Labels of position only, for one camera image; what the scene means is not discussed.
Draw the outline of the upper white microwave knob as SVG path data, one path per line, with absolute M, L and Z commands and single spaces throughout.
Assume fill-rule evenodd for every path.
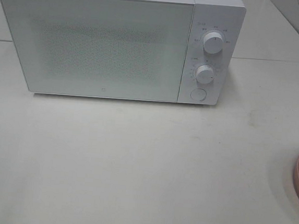
M 202 40 L 204 51 L 208 54 L 216 54 L 223 49 L 224 35 L 218 30 L 209 31 Z

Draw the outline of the lower white microwave knob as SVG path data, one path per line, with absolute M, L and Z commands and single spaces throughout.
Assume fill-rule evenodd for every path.
M 214 79 L 215 71 L 209 65 L 202 65 L 196 69 L 195 76 L 200 84 L 209 84 Z

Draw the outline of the white microwave door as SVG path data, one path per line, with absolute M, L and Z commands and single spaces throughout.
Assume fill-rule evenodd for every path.
M 1 2 L 31 92 L 177 100 L 193 5 Z

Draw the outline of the white microwave knob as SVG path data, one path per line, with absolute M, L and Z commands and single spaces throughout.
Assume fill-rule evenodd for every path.
M 215 71 L 209 65 L 202 65 L 196 69 L 195 76 L 200 84 L 209 84 L 214 79 Z
M 223 49 L 224 35 L 218 30 L 209 31 L 202 40 L 204 51 L 208 54 L 216 54 Z

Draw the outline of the round white door-release button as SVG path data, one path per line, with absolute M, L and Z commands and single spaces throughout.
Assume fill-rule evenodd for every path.
M 207 93 L 204 89 L 194 89 L 191 93 L 190 93 L 190 97 L 192 98 L 192 100 L 195 101 L 199 101 L 202 102 L 205 100 L 207 96 Z

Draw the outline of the white microwave oven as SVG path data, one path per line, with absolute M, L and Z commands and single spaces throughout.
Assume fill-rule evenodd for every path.
M 177 100 L 174 103 L 214 105 L 224 80 L 228 73 L 229 63 L 235 49 L 235 45 L 241 31 L 246 15 L 246 7 L 242 0 L 131 0 L 143 2 L 160 2 L 172 4 L 193 5 L 193 17 L 190 24 L 183 71 L 178 91 Z M 223 49 L 216 54 L 208 54 L 204 51 L 203 37 L 212 30 L 218 30 L 224 35 Z M 199 66 L 209 65 L 215 71 L 214 79 L 209 84 L 200 84 L 196 80 L 195 72 Z M 207 96 L 204 101 L 192 100 L 190 93 L 194 89 L 204 89 Z M 120 99 L 109 97 L 96 97 L 108 99 Z

